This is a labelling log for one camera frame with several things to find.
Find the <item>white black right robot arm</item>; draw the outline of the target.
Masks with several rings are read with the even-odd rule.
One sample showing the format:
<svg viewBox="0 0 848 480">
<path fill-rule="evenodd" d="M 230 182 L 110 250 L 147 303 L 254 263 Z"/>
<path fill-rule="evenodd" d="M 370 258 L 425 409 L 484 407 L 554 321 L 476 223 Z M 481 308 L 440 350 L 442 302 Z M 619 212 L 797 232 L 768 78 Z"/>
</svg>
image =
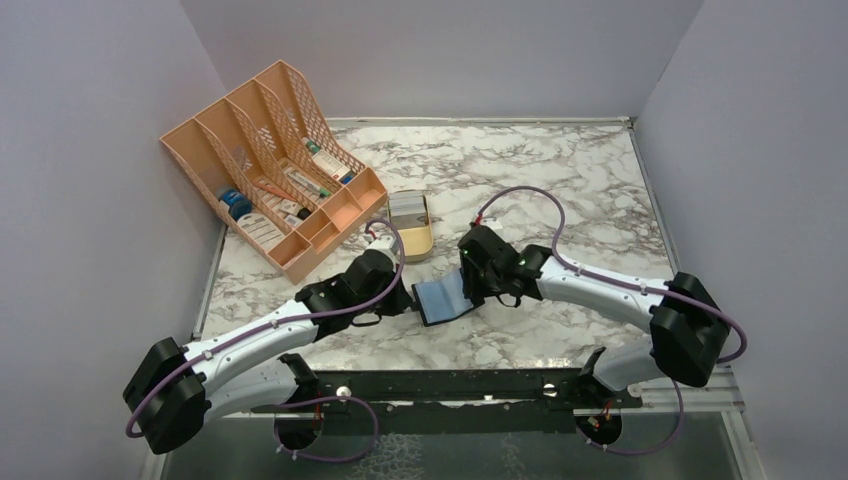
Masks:
<svg viewBox="0 0 848 480">
<path fill-rule="evenodd" d="M 573 391 L 592 407 L 632 384 L 661 377 L 705 386 L 730 333 L 703 284 L 690 274 L 638 283 L 581 268 L 573 260 L 559 261 L 549 247 L 517 251 L 483 225 L 472 227 L 458 249 L 463 294 L 475 306 L 504 295 L 565 302 L 645 332 L 637 342 L 601 347 L 589 357 Z"/>
</svg>

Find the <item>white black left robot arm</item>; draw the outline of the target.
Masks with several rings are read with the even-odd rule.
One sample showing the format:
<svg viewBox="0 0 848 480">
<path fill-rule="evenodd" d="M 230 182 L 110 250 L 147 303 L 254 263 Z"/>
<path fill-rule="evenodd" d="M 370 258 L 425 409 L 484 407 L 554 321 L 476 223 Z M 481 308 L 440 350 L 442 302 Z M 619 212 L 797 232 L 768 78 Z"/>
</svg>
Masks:
<svg viewBox="0 0 848 480">
<path fill-rule="evenodd" d="M 146 352 L 122 393 L 129 438 L 155 454 L 192 439 L 210 420 L 214 393 L 276 355 L 341 332 L 401 288 L 404 254 L 369 247 L 348 269 L 304 287 L 271 313 L 206 342 L 168 337 Z"/>
</svg>

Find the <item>black leather card holder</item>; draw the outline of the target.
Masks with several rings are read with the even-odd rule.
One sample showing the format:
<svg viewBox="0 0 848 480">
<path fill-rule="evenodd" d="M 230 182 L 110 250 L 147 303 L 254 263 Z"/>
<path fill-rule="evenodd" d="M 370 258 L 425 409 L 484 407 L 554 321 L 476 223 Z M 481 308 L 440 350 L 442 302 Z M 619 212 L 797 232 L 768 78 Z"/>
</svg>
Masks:
<svg viewBox="0 0 848 480">
<path fill-rule="evenodd" d="M 438 280 L 416 283 L 413 297 L 425 327 L 452 322 L 476 309 L 463 291 L 464 281 L 460 268 L 446 273 Z"/>
</svg>

